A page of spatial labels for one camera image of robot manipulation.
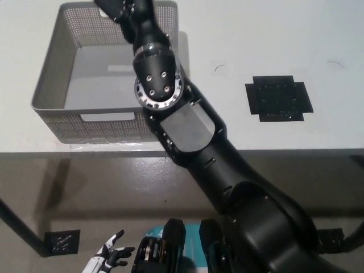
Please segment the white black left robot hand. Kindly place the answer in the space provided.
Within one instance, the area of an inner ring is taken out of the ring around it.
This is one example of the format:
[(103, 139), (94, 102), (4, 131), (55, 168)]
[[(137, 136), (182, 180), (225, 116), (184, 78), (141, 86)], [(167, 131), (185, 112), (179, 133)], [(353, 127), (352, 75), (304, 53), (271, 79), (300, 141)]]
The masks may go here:
[(128, 262), (122, 259), (127, 259), (132, 256), (135, 247), (119, 247), (113, 248), (116, 241), (124, 235), (125, 231), (122, 229), (112, 235), (93, 256), (82, 273), (98, 273), (98, 272), (111, 272), (113, 268), (118, 266), (127, 266)]

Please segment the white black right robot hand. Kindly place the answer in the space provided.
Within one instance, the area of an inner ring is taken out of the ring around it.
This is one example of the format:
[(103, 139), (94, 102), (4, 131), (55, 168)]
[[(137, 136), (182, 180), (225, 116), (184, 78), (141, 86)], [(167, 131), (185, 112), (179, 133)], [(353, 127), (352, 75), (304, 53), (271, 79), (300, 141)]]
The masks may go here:
[(130, 0), (94, 0), (94, 3), (116, 23), (128, 19), (134, 5)]

